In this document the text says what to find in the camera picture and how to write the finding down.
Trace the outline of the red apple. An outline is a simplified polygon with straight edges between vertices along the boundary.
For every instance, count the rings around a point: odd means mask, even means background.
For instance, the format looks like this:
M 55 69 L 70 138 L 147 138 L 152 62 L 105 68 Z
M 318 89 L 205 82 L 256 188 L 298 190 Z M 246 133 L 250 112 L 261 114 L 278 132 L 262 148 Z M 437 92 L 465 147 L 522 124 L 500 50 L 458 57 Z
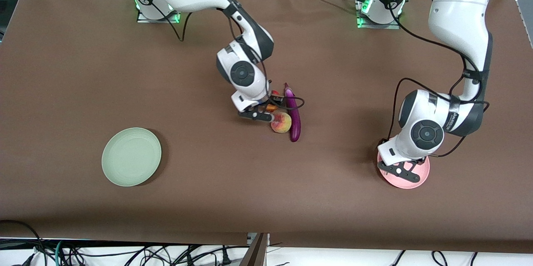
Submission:
M 280 95 L 280 93 L 278 91 L 276 91 L 276 90 L 273 90 L 271 92 L 271 95 L 272 96 L 278 96 L 278 95 Z M 266 111 L 268 111 L 270 113 L 274 112 L 276 109 L 278 109 L 278 107 L 275 104 L 272 104 L 272 103 L 268 103 L 267 106 L 266 106 Z

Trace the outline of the purple eggplant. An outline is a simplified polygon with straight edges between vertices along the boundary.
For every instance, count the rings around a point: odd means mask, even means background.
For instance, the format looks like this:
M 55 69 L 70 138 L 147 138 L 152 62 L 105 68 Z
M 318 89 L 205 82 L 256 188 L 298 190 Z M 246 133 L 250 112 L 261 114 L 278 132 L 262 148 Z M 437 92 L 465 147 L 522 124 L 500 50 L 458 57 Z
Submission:
M 289 84 L 285 83 L 285 98 L 286 98 L 286 108 L 287 113 L 291 116 L 291 128 L 289 130 L 291 142 L 296 142 L 299 140 L 301 134 L 301 118 L 299 115 L 299 109 L 297 105 L 297 98 L 289 87 Z

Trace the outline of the pink plate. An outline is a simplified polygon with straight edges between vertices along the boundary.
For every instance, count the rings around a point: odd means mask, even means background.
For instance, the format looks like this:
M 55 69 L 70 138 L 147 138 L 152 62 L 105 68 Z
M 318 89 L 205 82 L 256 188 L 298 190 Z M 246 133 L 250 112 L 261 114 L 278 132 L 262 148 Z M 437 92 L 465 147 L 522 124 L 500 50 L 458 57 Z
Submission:
M 377 168 L 378 168 L 378 162 L 381 161 L 381 157 L 379 156 L 379 154 L 377 155 Z M 390 173 L 386 173 L 385 171 L 382 171 L 380 170 L 379 168 L 379 171 L 381 173 L 381 175 L 383 176 L 383 178 L 388 182 L 390 183 L 391 185 L 397 187 L 397 188 L 400 188 L 400 189 L 413 189 L 413 188 L 417 188 L 419 186 L 421 186 L 428 178 L 429 176 L 429 173 L 430 173 L 430 168 L 431 168 L 431 164 L 430 164 L 430 160 L 428 160 L 428 169 L 426 171 L 423 171 L 423 172 L 415 172 L 417 173 L 418 175 L 421 176 L 421 180 L 418 182 L 418 183 L 411 183 L 411 182 L 408 182 L 404 179 L 400 179 L 399 177 L 396 177 L 395 175 L 392 175 Z

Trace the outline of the yellow pink peach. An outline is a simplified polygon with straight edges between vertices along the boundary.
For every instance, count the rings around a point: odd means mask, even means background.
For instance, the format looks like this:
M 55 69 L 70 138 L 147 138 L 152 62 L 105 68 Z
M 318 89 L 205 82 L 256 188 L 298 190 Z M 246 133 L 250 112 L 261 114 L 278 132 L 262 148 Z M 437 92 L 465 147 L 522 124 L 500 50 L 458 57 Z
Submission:
M 273 114 L 274 120 L 270 123 L 271 129 L 276 133 L 286 133 L 291 129 L 291 116 L 285 112 L 277 112 Z

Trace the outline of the green plate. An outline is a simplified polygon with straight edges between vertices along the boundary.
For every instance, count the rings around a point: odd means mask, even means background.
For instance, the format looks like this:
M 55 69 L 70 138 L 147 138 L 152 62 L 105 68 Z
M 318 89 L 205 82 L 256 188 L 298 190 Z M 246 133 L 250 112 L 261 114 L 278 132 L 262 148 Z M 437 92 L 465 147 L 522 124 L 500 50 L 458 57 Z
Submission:
M 158 137 L 145 128 L 127 128 L 114 135 L 102 152 L 105 177 L 116 186 L 145 183 L 156 173 L 162 158 Z

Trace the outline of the table cover sheet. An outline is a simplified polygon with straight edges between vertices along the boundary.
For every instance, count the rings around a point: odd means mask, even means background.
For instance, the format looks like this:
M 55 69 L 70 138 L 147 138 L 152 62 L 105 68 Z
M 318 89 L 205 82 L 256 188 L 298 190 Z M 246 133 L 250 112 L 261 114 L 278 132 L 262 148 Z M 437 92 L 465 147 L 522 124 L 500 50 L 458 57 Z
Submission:
M 403 77 L 445 93 L 460 57 L 402 30 L 356 26 L 349 0 L 238 0 L 274 38 L 274 88 L 305 99 L 292 143 L 240 118 L 216 53 L 219 11 L 196 12 L 184 42 L 137 23 L 132 0 L 19 0 L 0 44 L 0 220 L 43 238 L 291 247 L 533 253 L 533 48 L 515 0 L 491 0 L 494 50 L 480 129 L 404 190 L 384 181 Z M 160 165 L 116 186 L 102 152 L 152 131 Z

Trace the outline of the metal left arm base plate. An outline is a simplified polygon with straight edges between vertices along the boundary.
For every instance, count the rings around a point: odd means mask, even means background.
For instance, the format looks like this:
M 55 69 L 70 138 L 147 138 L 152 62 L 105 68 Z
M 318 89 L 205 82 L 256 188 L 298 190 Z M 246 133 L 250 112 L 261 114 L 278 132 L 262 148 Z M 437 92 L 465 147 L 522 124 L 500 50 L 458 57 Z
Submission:
M 357 27 L 358 28 L 368 28 L 368 29 L 389 29 L 389 30 L 399 30 L 401 27 L 392 21 L 391 23 L 379 24 L 368 18 L 367 15 L 357 15 Z

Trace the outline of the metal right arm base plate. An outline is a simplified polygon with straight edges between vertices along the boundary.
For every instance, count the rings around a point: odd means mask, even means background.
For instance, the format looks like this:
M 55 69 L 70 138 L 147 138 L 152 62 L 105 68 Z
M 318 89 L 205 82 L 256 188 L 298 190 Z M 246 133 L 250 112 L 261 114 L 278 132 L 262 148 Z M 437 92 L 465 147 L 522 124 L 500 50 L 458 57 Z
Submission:
M 137 22 L 138 23 L 180 23 L 181 13 L 173 10 L 171 6 L 160 8 L 159 10 L 153 5 L 151 6 L 137 6 Z

